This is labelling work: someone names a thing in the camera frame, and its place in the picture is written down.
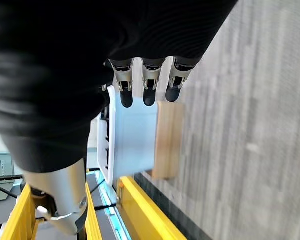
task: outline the white plastic box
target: white plastic box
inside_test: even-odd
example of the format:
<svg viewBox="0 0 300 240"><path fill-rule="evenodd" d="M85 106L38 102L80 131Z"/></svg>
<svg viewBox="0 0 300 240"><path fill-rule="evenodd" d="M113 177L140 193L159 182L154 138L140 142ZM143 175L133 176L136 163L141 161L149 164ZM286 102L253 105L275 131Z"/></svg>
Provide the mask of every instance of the white plastic box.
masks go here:
<svg viewBox="0 0 300 240"><path fill-rule="evenodd" d="M158 105L149 107L142 98L134 97L133 105L125 108L113 86L108 92L109 126L101 114L97 117L97 161L105 181L112 185L119 177L154 168Z"/></svg>

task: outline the wooden block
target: wooden block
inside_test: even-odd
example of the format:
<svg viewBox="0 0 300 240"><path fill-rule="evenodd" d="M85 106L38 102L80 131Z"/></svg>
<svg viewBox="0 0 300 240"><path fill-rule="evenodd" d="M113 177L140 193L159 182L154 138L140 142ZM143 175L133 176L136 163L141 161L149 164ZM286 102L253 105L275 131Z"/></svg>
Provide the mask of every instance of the wooden block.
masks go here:
<svg viewBox="0 0 300 240"><path fill-rule="evenodd" d="M153 178L173 178L179 171L185 108L183 104L158 102Z"/></svg>

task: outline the wall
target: wall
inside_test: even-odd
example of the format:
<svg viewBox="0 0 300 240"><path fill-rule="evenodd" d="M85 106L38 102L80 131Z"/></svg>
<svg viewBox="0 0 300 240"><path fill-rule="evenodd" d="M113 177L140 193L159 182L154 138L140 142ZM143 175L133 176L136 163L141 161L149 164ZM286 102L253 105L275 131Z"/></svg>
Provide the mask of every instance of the wall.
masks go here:
<svg viewBox="0 0 300 240"><path fill-rule="evenodd" d="M8 149L0 137L0 152L8 152ZM87 167L98 168L97 163L97 120L91 122L91 130L88 139L88 154L87 154ZM16 164L14 164L14 174L22 174L22 171Z"/></svg>

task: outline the yellow metal frame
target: yellow metal frame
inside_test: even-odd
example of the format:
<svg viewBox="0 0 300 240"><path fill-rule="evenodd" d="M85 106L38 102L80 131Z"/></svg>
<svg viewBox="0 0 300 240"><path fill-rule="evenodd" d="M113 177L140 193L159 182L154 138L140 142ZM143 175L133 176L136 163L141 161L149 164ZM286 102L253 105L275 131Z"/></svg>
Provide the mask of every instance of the yellow metal frame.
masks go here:
<svg viewBox="0 0 300 240"><path fill-rule="evenodd" d="M87 240L102 240L94 203L88 184L85 184L87 195L87 219L85 229ZM35 240L39 223L36 220L35 205L31 198L31 189L27 184L9 217L0 240Z"/></svg>
<svg viewBox="0 0 300 240"><path fill-rule="evenodd" d="M37 231L35 206L31 199L31 190L26 185L17 200L0 240L31 240Z"/></svg>
<svg viewBox="0 0 300 240"><path fill-rule="evenodd" d="M132 177L120 178L117 195L118 210L132 239L186 239Z"/></svg>
<svg viewBox="0 0 300 240"><path fill-rule="evenodd" d="M102 240L100 227L98 224L94 203L90 194L88 183L85 184L85 191L88 199L88 214L85 221L87 240Z"/></svg>

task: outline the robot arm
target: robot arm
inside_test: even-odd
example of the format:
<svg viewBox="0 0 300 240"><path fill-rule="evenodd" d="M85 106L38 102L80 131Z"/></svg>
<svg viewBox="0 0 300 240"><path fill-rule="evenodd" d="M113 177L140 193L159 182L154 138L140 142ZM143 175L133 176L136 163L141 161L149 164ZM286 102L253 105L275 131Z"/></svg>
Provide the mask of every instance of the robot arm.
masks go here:
<svg viewBox="0 0 300 240"><path fill-rule="evenodd" d="M52 224L71 235L84 226L90 122L109 104L103 86L115 73L130 107L141 57L151 106L173 56L166 98L174 102L236 2L0 1L0 134Z"/></svg>

